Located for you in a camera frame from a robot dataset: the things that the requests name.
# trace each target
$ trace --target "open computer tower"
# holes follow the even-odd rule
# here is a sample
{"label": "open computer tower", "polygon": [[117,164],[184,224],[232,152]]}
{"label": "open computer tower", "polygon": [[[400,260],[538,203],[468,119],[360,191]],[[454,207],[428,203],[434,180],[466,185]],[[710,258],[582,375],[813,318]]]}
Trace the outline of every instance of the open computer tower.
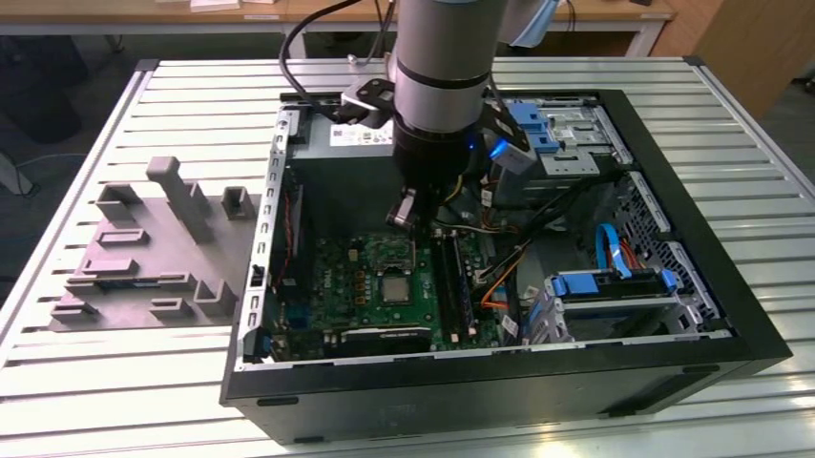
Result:
{"label": "open computer tower", "polygon": [[413,240],[389,126],[280,111],[221,404],[282,444],[650,413],[789,356],[624,94],[506,102],[534,163]]}

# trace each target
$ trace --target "black cable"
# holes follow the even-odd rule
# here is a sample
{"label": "black cable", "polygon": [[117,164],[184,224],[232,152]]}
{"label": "black cable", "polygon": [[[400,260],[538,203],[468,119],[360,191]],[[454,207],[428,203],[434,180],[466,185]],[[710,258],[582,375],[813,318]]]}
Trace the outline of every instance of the black cable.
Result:
{"label": "black cable", "polygon": [[576,11],[574,11],[574,4],[572,3],[572,0],[565,0],[565,4],[569,7],[569,26],[572,27],[572,31],[576,31]]}
{"label": "black cable", "polygon": [[569,7],[569,22],[565,25],[565,32],[562,33],[561,38],[560,38],[560,46],[564,45],[566,36],[569,35],[569,32],[574,32],[576,31],[574,4],[572,3],[572,0],[565,0],[565,4]]}
{"label": "black cable", "polygon": [[378,31],[381,31],[384,29],[384,21],[381,20],[381,8],[378,7],[378,0],[373,0],[373,4],[377,7]]}
{"label": "black cable", "polygon": [[506,103],[504,102],[504,98],[500,96],[500,92],[497,91],[497,85],[494,84],[494,78],[492,77],[492,71],[488,75],[486,84],[489,84],[489,90],[492,92],[492,98],[494,99],[494,104],[497,104],[497,110],[502,113],[509,113],[509,109],[506,108]]}
{"label": "black cable", "polygon": [[378,24],[377,37],[373,41],[373,46],[370,47],[370,50],[368,51],[368,56],[365,57],[365,60],[357,64],[360,67],[364,67],[365,65],[370,63],[370,59],[373,59],[373,56],[378,54],[378,51],[384,52],[384,48],[382,48],[384,47],[384,36],[386,34],[388,29],[390,28],[390,23],[393,22],[393,13],[394,12],[396,12],[396,0],[389,2],[386,6],[386,11],[384,12],[384,22]]}
{"label": "black cable", "polygon": [[[537,211],[534,212],[534,214],[529,218],[529,221],[525,223],[525,225],[520,229],[518,240],[520,241],[526,240],[529,238],[529,236],[532,235],[532,232],[533,232],[536,227],[542,227],[549,222],[552,222],[553,220],[560,218],[562,212],[565,211],[568,206],[573,203],[576,197],[582,193],[582,191],[585,191],[586,189],[589,189],[592,186],[594,186],[597,184],[602,184],[602,183],[608,183],[610,181],[616,181],[622,176],[622,174],[624,173],[621,171],[616,171],[614,170],[614,171],[608,172],[608,173],[605,173],[605,174],[602,174],[602,175],[600,175],[597,177],[584,178],[577,183],[574,183],[562,193],[560,193],[552,200],[549,200],[546,202],[545,205],[542,205],[537,209]],[[565,205],[565,208],[562,208],[560,212],[552,213],[552,214],[549,214],[548,217],[545,217],[544,219],[538,220],[538,218],[544,215],[544,213],[549,209],[553,209],[554,206],[561,201],[566,201],[566,198],[572,198],[572,200],[568,201],[569,203],[568,203],[568,205]]]}
{"label": "black cable", "polygon": [[361,0],[345,0],[344,2],[340,2],[336,5],[332,5],[318,11],[312,12],[305,17],[305,19],[300,21],[300,23],[292,29],[292,32],[286,35],[285,40],[282,41],[282,46],[280,47],[280,54],[277,55],[277,60],[280,61],[280,72],[282,73],[282,76],[285,76],[286,81],[294,88],[296,93],[302,98],[302,100],[305,100],[308,104],[313,107],[314,111],[320,115],[325,116],[330,120],[330,122],[337,122],[336,115],[326,109],[326,107],[320,104],[320,102],[317,102],[314,97],[309,95],[309,93],[305,91],[305,88],[302,88],[302,85],[296,81],[292,72],[289,72],[289,65],[286,63],[289,47],[292,46],[292,42],[294,41],[296,35],[302,31],[302,29],[305,29],[305,26],[308,26],[308,24],[314,22],[322,16],[326,16],[330,13],[341,10],[342,8],[349,7],[360,1]]}
{"label": "black cable", "polygon": [[610,181],[616,181],[625,173],[622,171],[613,171],[602,174],[597,177],[589,177],[581,179],[577,183],[574,183],[562,193],[560,193],[552,200],[542,205],[534,215],[529,219],[529,221],[520,228],[518,238],[513,245],[513,249],[509,254],[492,266],[489,266],[484,272],[481,272],[480,278],[490,275],[496,270],[498,270],[502,266],[510,264],[517,259],[517,256],[522,254],[525,247],[530,243],[534,236],[540,231],[545,230],[546,224],[558,219],[565,211],[569,209],[572,204],[578,198],[580,194],[588,190],[592,186],[602,183],[608,183]]}

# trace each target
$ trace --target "motherboard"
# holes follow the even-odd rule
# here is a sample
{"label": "motherboard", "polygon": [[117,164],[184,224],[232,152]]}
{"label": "motherboard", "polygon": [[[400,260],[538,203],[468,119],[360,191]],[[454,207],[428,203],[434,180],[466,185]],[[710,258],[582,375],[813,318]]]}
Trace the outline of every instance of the motherboard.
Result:
{"label": "motherboard", "polygon": [[497,346],[496,315],[473,306],[476,236],[366,234],[318,239],[316,252],[310,300],[285,311],[289,360],[369,356],[382,341],[400,353]]}

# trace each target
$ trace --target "green circuit board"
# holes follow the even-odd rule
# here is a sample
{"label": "green circuit board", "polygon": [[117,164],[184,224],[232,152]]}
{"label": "green circuit board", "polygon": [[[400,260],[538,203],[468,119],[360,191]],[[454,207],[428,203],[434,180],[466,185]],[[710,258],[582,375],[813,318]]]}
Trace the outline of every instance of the green circuit board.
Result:
{"label": "green circuit board", "polygon": [[[477,239],[461,237],[458,246],[465,268],[474,272],[484,265]],[[430,246],[398,234],[317,241],[306,313],[308,324],[289,333],[294,360],[322,357],[325,332],[358,328],[429,328],[432,351],[497,346],[492,311],[480,313],[472,338],[450,342],[444,336]]]}

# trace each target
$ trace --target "white table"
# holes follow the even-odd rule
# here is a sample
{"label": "white table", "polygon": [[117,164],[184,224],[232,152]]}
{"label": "white table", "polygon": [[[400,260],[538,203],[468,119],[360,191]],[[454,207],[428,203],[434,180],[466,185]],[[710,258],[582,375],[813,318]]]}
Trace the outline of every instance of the white table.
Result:
{"label": "white table", "polygon": [[[312,91],[349,66],[293,61]],[[358,73],[380,72],[372,65]],[[722,456],[815,450],[815,189],[704,68],[680,59],[500,59],[502,89],[621,89],[688,187],[794,357],[648,417],[354,441],[346,456]],[[0,312],[0,456],[282,453],[217,403],[229,327],[43,330],[99,212],[101,181],[144,179],[153,155],[204,192],[262,185],[277,96],[273,61],[161,62],[137,72]],[[157,192],[137,183],[138,193]]]}

